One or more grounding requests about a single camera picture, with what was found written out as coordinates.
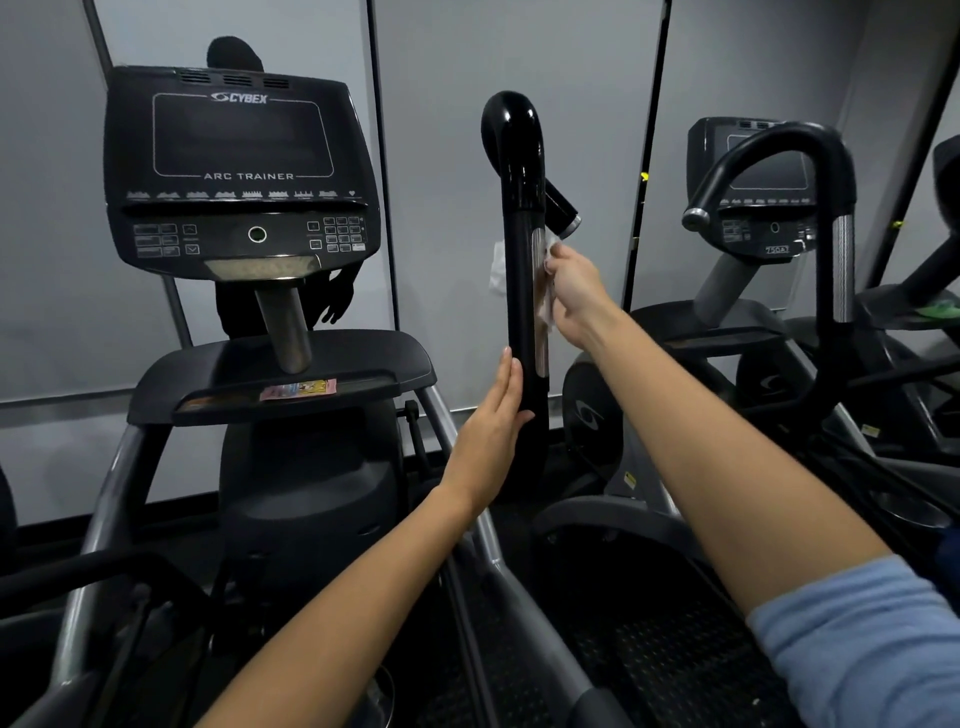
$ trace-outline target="label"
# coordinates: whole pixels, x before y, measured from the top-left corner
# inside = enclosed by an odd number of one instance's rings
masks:
[[[260,401],[298,400],[304,397],[322,397],[337,393],[336,379],[312,379],[293,384],[277,384],[260,393]]]

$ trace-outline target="metal tube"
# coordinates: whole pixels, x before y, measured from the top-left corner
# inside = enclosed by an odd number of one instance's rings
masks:
[[[853,215],[833,221],[833,320],[853,321]]]
[[[720,326],[759,269],[759,263],[722,254],[693,299],[693,314],[704,326]]]
[[[127,544],[129,534],[123,530],[126,496],[145,441],[146,430],[143,427],[127,425],[113,455],[107,477],[104,478],[100,495],[97,496],[80,553],[93,553]],[[76,680],[84,672],[87,642],[93,626],[99,590],[99,584],[90,584],[71,592],[67,598],[50,674],[51,687]]]
[[[257,288],[256,300],[280,369],[291,375],[304,371],[313,360],[313,352],[300,292],[293,286]]]

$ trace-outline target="cybex logo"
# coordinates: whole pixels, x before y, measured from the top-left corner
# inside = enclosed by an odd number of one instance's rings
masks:
[[[211,93],[210,98],[214,101],[231,101],[234,104],[266,104],[267,95],[265,93],[227,93],[226,91],[217,91]]]
[[[590,429],[600,429],[600,423],[597,422],[598,420],[603,420],[600,413],[582,400],[576,400],[576,403],[577,417],[580,418],[580,422]]]

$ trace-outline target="sleeve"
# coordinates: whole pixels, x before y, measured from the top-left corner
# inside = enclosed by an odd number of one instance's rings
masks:
[[[960,725],[960,619],[897,556],[779,596],[747,622],[809,728]]]

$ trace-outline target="gray wall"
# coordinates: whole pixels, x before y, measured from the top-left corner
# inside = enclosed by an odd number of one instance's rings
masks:
[[[720,255],[680,226],[686,133],[702,116],[834,125],[868,0],[676,0],[663,70],[634,307],[692,298]],[[747,291],[786,306],[795,264],[762,269]]]
[[[955,0],[875,0],[871,7],[838,124],[856,165],[856,266],[861,287],[914,155],[958,23],[960,4]],[[931,185],[928,175],[921,179],[918,199],[932,194]],[[897,266],[920,263],[922,256],[912,249],[911,234],[904,230],[900,236],[895,252],[900,262],[891,262],[889,275],[897,275]],[[815,271],[811,256],[803,263],[788,315],[814,313]]]
[[[133,386],[177,345],[104,212],[106,87],[78,0],[0,4],[0,401]]]
[[[505,88],[533,101],[547,176],[584,217],[570,242],[616,293],[659,20],[657,0],[376,3],[400,326],[430,353],[450,406],[480,401],[507,343],[506,303],[488,291],[503,218],[484,104]],[[550,347],[558,392],[575,352],[559,335]]]

